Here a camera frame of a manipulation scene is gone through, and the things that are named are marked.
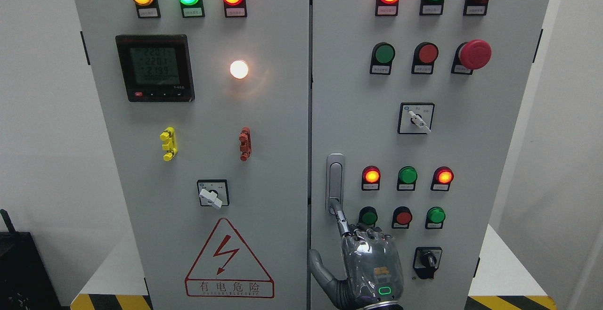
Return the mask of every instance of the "robotic hand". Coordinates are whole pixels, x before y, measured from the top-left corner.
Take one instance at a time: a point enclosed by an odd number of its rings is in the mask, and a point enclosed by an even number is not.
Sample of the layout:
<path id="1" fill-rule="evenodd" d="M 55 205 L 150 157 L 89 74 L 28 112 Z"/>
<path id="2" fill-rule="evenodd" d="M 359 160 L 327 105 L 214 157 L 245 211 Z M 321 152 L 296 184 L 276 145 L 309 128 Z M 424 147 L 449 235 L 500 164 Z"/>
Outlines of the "robotic hand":
<path id="1" fill-rule="evenodd" d="M 341 235 L 346 280 L 336 279 L 317 250 L 308 252 L 310 272 L 339 310 L 403 310 L 402 268 L 393 237 L 364 223 L 348 225 L 341 204 L 331 201 Z"/>

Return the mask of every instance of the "push button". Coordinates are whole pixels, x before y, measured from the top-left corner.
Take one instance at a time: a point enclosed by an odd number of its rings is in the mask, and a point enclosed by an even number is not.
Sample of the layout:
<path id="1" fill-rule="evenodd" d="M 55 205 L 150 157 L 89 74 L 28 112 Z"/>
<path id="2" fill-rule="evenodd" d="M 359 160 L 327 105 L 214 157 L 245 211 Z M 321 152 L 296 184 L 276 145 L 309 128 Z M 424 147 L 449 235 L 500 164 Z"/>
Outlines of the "push button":
<path id="1" fill-rule="evenodd" d="M 391 219 L 391 228 L 409 228 L 413 214 L 405 206 L 397 207 Z"/>

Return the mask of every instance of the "emergency stop button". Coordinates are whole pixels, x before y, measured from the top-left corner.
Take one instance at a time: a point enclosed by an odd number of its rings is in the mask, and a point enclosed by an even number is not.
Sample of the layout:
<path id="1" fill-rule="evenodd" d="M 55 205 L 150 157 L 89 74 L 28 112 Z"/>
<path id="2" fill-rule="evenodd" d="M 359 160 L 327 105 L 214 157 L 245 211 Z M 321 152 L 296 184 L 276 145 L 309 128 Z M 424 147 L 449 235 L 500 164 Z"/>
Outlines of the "emergency stop button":
<path id="1" fill-rule="evenodd" d="M 456 50 L 452 73 L 473 74 L 473 70 L 481 69 L 492 57 L 492 48 L 488 42 L 474 39 L 461 44 Z"/>

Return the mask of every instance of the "lcd display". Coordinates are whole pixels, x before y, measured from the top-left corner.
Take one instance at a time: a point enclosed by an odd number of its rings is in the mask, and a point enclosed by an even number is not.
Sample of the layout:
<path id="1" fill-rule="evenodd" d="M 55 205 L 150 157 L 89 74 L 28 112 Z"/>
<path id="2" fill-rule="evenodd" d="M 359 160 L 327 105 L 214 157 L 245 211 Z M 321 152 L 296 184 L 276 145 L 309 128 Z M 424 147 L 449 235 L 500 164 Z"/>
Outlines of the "lcd display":
<path id="1" fill-rule="evenodd" d="M 174 48 L 131 48 L 137 85 L 179 85 Z"/>

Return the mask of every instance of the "red push button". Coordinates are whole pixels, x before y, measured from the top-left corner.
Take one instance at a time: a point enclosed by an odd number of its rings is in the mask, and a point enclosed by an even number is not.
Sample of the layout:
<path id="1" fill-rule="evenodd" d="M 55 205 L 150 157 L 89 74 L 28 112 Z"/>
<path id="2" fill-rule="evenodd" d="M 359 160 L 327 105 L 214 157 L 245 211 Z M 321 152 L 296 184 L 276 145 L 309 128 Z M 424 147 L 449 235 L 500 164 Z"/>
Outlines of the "red push button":
<path id="1" fill-rule="evenodd" d="M 425 64 L 433 63 L 438 58 L 438 48 L 433 44 L 423 46 L 418 52 L 418 59 Z"/>
<path id="2" fill-rule="evenodd" d="M 469 70 L 477 70 L 488 64 L 492 57 L 492 48 L 488 42 L 481 39 L 474 39 L 463 45 L 459 51 L 459 60 L 461 65 Z"/>
<path id="3" fill-rule="evenodd" d="M 400 225 L 407 225 L 413 220 L 413 215 L 410 212 L 401 212 L 396 216 L 396 222 Z"/>

